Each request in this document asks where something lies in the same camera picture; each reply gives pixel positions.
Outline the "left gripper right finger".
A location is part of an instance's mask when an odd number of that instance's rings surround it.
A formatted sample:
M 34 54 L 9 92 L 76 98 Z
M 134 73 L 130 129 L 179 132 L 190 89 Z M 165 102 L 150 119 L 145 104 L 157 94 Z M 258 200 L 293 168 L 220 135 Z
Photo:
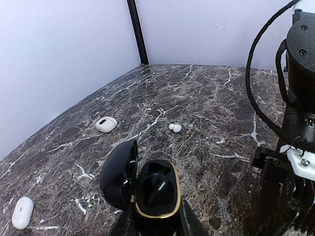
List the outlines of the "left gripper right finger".
M 208 236 L 189 203 L 182 200 L 181 205 L 181 235 L 182 236 Z

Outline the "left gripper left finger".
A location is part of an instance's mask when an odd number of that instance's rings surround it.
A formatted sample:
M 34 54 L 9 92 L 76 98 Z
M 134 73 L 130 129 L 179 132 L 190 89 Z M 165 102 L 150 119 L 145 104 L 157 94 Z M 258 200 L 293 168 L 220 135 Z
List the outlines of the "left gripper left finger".
M 131 211 L 123 212 L 113 227 L 114 236 L 136 236 L 137 229 Z

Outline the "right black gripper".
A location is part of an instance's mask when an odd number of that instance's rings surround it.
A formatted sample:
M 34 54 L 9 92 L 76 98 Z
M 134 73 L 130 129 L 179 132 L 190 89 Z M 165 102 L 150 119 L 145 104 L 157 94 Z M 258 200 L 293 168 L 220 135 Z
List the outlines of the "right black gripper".
M 282 130 L 293 142 L 279 140 L 276 150 L 259 146 L 254 167 L 262 170 L 256 231 L 314 231 L 315 155 L 298 149 L 315 141 L 315 111 L 286 107 Z

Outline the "black round charging case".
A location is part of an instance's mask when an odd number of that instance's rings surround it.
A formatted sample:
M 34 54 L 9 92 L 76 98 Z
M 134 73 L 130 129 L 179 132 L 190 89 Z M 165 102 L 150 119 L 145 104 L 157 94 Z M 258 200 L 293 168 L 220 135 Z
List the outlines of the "black round charging case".
M 166 176 L 174 185 L 170 204 L 147 207 L 144 203 L 143 183 L 152 174 Z M 126 141 L 116 146 L 106 159 L 100 172 L 100 189 L 108 204 L 127 210 L 131 199 L 138 215 L 150 219 L 166 219 L 177 214 L 181 205 L 181 190 L 175 166 L 166 160 L 151 160 L 138 168 L 137 141 Z

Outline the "white oval charging case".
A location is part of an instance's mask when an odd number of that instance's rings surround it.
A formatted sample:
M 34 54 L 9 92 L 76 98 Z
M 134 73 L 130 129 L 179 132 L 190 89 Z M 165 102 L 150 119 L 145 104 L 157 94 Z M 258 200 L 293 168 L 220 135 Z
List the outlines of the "white oval charging case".
M 21 197 L 16 205 L 12 214 L 11 222 L 18 230 L 27 228 L 32 218 L 34 204 L 31 198 Z

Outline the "beige gold-rimmed charging case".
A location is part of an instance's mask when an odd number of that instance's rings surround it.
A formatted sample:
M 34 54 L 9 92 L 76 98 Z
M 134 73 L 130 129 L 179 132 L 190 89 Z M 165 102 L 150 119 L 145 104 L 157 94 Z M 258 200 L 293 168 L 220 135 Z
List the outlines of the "beige gold-rimmed charging case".
M 102 117 L 95 123 L 96 129 L 102 133 L 110 133 L 117 125 L 118 122 L 112 117 Z

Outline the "black stem earbud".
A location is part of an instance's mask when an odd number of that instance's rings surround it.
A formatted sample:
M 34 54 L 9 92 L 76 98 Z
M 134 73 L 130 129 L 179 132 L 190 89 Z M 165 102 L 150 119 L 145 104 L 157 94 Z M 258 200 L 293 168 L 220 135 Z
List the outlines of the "black stem earbud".
M 144 180 L 143 196 L 147 207 L 153 208 L 172 203 L 174 193 L 174 185 L 162 174 L 152 174 Z

